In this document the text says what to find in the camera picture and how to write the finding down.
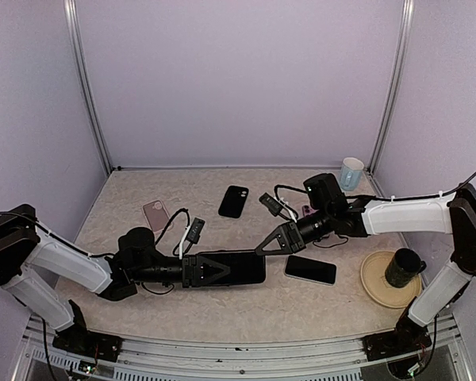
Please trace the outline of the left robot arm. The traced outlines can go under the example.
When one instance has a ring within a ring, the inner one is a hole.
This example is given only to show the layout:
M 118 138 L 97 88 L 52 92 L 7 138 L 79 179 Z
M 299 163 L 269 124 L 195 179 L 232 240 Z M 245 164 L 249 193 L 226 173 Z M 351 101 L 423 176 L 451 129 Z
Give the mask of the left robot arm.
M 145 227 L 129 230 L 118 240 L 114 254 L 95 255 L 76 247 L 43 226 L 35 209 L 23 204 L 0 211 L 0 287 L 39 315 L 75 351 L 95 345 L 80 307 L 64 300 L 42 279 L 42 267 L 69 279 L 111 302 L 137 293 L 139 283 L 180 283 L 185 288 L 228 284 L 229 255 L 198 253 L 168 257 L 155 246 L 154 233 Z

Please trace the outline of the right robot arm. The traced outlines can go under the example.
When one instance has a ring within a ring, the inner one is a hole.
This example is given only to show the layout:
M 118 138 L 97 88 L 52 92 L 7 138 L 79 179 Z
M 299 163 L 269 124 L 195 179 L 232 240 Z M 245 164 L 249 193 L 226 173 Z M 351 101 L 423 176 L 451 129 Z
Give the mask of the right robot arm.
M 269 256 L 266 248 L 278 242 L 276 255 L 291 255 L 328 233 L 345 237 L 370 237 L 384 233 L 440 233 L 453 239 L 453 252 L 435 278 L 410 304 L 403 324 L 390 334 L 390 346 L 407 352 L 420 340 L 420 327 L 434 317 L 476 278 L 476 190 L 461 183 L 452 191 L 407 198 L 347 196 L 331 173 L 304 182 L 313 213 L 279 225 L 255 249 Z

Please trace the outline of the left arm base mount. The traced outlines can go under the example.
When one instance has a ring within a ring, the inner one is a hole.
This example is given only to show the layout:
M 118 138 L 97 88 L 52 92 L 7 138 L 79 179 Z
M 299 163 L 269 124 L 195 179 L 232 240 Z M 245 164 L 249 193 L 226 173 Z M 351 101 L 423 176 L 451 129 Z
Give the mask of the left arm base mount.
M 116 363 L 121 350 L 122 338 L 89 330 L 79 306 L 72 300 L 68 302 L 74 314 L 73 324 L 64 330 L 56 331 L 52 346 L 95 360 Z

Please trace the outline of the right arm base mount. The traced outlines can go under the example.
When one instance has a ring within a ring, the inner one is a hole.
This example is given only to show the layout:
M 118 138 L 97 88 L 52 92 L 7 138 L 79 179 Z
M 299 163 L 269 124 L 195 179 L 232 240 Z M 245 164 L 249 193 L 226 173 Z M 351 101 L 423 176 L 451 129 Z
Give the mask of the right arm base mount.
M 427 326 L 418 325 L 407 314 L 401 315 L 394 329 L 363 338 L 363 348 L 368 361 L 400 356 L 431 345 L 432 339 Z

